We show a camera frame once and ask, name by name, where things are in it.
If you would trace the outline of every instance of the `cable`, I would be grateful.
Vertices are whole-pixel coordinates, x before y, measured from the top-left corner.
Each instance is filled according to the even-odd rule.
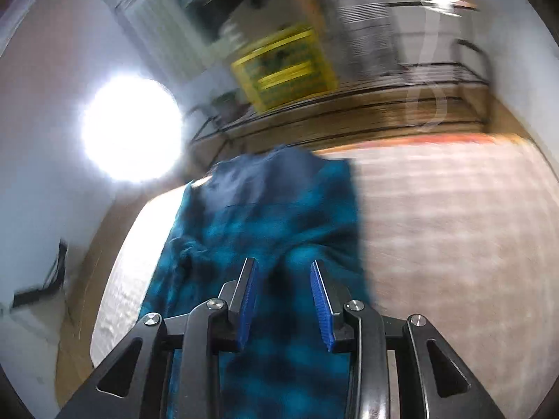
[[[439,38],[439,27],[441,22],[441,14],[435,11],[429,11],[426,8],[426,19],[425,19],[425,36],[423,37],[423,45],[421,46],[421,51],[419,54],[418,64],[430,64],[435,56],[435,50],[437,49],[437,41]],[[429,40],[429,33],[434,33],[434,39]],[[437,110],[435,116],[425,124],[418,128],[418,131],[427,132],[433,127],[437,126],[439,123],[444,121],[447,115],[448,104],[446,94],[443,88],[438,83],[433,83],[427,78],[424,72],[419,72],[420,66],[416,66],[412,70],[412,74],[419,78],[419,80],[425,83],[429,89],[433,92],[437,103]],[[417,112],[419,105],[419,97],[421,94],[421,88],[418,86],[413,86],[407,91],[406,96],[406,121],[410,121],[410,116],[412,113]]]
[[[46,275],[45,281],[43,283],[43,288],[45,288],[48,284],[50,284],[54,278],[57,276],[58,273],[58,255],[57,257],[54,259],[54,263],[52,263],[52,266],[50,267],[49,273]]]

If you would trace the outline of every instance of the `white wall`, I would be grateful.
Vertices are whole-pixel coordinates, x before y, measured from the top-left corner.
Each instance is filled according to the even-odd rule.
[[[493,61],[496,95],[559,172],[559,47],[527,0],[475,1],[475,41]]]
[[[514,113],[559,172],[559,47],[527,0],[473,0],[479,7],[459,20],[442,16],[435,61],[448,61],[452,38],[473,40],[493,64],[495,94]],[[405,60],[415,63],[423,38],[423,8],[395,8]]]
[[[101,0],[39,0],[0,57],[0,302],[79,265],[117,185],[85,158],[80,114],[112,75],[145,67]],[[0,318],[0,363],[37,419],[55,416],[58,297]]]

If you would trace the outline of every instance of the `black metal bracket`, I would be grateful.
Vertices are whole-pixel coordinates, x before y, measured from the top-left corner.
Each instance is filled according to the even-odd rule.
[[[322,339],[332,352],[351,353],[345,419],[390,418],[387,350],[396,356],[402,419],[504,419],[424,316],[381,316],[365,302],[351,299],[320,260],[311,267],[311,288]],[[350,330],[340,332],[345,327]]]
[[[220,351],[242,351],[258,291],[258,264],[247,259],[238,280],[192,312],[163,319],[148,313],[62,408],[58,419],[163,419],[173,351],[183,350],[174,417],[220,417]]]

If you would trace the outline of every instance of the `yellow box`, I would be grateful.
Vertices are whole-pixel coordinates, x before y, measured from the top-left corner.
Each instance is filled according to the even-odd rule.
[[[337,88],[318,39],[308,27],[291,27],[244,49],[231,68],[258,111]]]

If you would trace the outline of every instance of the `blue tie-dye cloth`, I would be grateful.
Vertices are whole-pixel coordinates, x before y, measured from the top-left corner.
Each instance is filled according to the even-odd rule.
[[[324,260],[368,302],[349,164],[283,148],[221,162],[207,183],[189,184],[140,316],[190,312],[237,278],[246,257],[258,261],[262,287],[245,350],[220,354],[223,417],[343,418],[349,358],[322,342],[309,270]]]

